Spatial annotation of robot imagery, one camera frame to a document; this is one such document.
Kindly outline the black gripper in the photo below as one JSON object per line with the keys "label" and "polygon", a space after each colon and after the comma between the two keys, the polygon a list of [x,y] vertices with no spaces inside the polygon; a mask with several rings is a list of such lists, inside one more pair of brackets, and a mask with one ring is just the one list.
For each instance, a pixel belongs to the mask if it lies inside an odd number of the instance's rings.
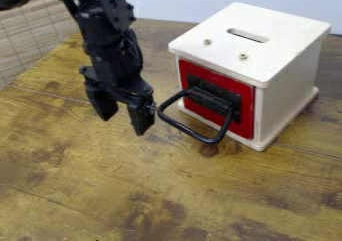
{"label": "black gripper", "polygon": [[86,80],[89,100],[102,120],[109,121],[117,114],[119,102],[127,104],[135,133],[142,136],[155,124],[157,104],[153,87],[141,74],[133,75],[118,84],[111,80],[102,81],[97,77],[97,69],[91,66],[82,67],[81,74]]}

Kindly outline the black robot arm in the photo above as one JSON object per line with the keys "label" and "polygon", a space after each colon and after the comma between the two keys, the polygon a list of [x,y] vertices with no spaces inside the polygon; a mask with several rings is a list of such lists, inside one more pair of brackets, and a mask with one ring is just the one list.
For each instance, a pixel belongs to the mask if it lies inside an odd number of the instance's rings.
{"label": "black robot arm", "polygon": [[[0,11],[31,0],[0,0]],[[142,78],[143,55],[131,24],[134,6],[127,0],[61,0],[79,25],[85,52],[93,64],[81,68],[86,93],[103,120],[127,105],[131,124],[143,135],[155,123],[154,90]]]}

